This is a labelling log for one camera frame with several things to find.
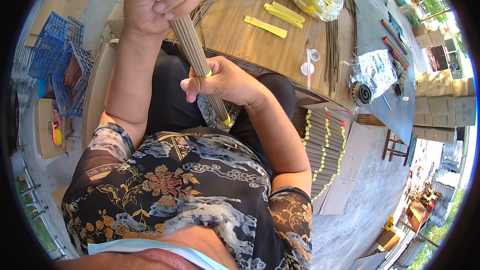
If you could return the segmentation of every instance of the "sheer sleeve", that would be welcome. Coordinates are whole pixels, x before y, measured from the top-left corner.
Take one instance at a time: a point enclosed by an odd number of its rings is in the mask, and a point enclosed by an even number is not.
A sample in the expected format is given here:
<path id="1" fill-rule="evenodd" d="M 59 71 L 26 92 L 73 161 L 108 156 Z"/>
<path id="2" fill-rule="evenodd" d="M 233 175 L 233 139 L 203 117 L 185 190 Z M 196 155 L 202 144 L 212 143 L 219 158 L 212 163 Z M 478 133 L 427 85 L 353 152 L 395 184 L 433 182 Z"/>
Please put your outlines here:
<path id="1" fill-rule="evenodd" d="M 78 161 L 63 201 L 71 202 L 87 195 L 133 153 L 133 143 L 123 128 L 110 122 L 100 124 Z"/>
<path id="2" fill-rule="evenodd" d="M 310 197 L 299 188 L 283 186 L 270 195 L 269 205 L 275 231 L 285 245 L 287 261 L 309 269 L 312 258 Z"/>

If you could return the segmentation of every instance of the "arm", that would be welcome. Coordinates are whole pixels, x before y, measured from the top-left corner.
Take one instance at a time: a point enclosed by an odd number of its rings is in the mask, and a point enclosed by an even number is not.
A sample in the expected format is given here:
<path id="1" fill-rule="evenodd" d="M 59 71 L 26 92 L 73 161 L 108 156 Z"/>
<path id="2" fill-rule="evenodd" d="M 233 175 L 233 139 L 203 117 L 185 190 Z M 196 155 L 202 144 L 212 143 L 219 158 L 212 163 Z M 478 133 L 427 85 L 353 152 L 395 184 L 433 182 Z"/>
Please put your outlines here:
<path id="1" fill-rule="evenodd" d="M 307 153 L 295 127 L 267 87 L 225 57 L 207 59 L 211 77 L 190 77 L 180 82 L 192 103 L 198 93 L 215 94 L 243 105 L 270 162 L 274 177 L 272 189 L 297 187 L 307 194 L 312 188 L 312 174 Z"/>
<path id="2" fill-rule="evenodd" d="M 138 148 L 147 127 L 152 75 L 169 20 L 180 19 L 200 0 L 125 0 L 117 61 L 100 123 L 121 126 Z"/>
<path id="3" fill-rule="evenodd" d="M 293 186 L 310 194 L 312 172 L 302 140 L 272 92 L 260 85 L 245 109 L 274 173 L 272 190 Z"/>
<path id="4" fill-rule="evenodd" d="M 100 123 L 118 124 L 138 148 L 147 127 L 153 69 L 163 38 L 138 37 L 128 28 L 121 36 Z"/>

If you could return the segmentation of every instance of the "forearm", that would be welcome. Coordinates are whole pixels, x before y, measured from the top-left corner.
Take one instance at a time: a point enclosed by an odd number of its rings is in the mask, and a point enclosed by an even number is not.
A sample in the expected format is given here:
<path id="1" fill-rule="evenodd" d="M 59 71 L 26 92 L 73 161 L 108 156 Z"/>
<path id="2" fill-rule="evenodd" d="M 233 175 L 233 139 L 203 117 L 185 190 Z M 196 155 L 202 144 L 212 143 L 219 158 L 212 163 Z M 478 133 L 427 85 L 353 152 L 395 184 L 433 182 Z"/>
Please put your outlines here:
<path id="1" fill-rule="evenodd" d="M 140 37 L 124 27 L 105 98 L 102 120 L 118 123 L 138 146 L 145 133 L 152 75 L 163 36 Z"/>
<path id="2" fill-rule="evenodd" d="M 310 171 L 297 130 L 275 96 L 265 86 L 253 104 L 245 106 L 274 174 Z"/>

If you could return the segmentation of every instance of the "knee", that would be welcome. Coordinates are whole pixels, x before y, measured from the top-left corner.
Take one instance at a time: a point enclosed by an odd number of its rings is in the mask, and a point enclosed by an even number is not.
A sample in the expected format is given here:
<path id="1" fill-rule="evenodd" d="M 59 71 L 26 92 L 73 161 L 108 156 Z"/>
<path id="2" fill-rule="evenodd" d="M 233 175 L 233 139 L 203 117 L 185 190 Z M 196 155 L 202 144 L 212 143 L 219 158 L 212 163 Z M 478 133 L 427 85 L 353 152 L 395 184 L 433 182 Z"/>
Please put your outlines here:
<path id="1" fill-rule="evenodd" d="M 154 74 L 178 73 L 181 69 L 187 72 L 190 70 L 190 64 L 181 56 L 164 55 L 157 58 L 155 62 Z"/>
<path id="2" fill-rule="evenodd" d="M 288 92 L 295 94 L 295 88 L 291 81 L 283 75 L 276 73 L 266 73 L 257 77 L 265 87 L 267 87 L 272 93 L 275 91 L 281 91 L 283 93 Z"/>

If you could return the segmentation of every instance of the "stool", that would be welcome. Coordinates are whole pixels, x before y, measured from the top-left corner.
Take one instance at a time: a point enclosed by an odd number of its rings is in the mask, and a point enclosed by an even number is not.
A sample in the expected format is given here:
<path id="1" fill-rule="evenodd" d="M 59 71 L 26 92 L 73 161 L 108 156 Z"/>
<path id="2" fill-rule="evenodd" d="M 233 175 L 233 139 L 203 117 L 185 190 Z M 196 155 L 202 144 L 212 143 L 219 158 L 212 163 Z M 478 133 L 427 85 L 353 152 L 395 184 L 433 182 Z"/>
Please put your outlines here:
<path id="1" fill-rule="evenodd" d="M 403 161 L 403 165 L 408 167 L 411 167 L 412 165 L 412 160 L 413 160 L 413 153 L 415 152 L 415 147 L 417 145 L 417 136 L 412 135 L 410 138 L 410 144 L 408 145 L 408 148 L 406 149 L 406 152 L 399 151 L 395 149 L 395 146 L 399 144 L 404 144 L 404 142 L 400 140 L 395 140 L 395 137 L 393 139 L 390 138 L 391 131 L 390 129 L 387 131 L 387 140 L 385 141 L 385 148 L 383 149 L 383 156 L 381 157 L 382 160 L 385 160 L 385 156 L 387 155 L 387 152 L 390 152 L 390 156 L 388 157 L 388 161 L 391 162 L 392 158 L 394 155 L 400 156 L 405 158 Z M 388 148 L 388 145 L 390 142 L 393 142 L 392 148 Z"/>

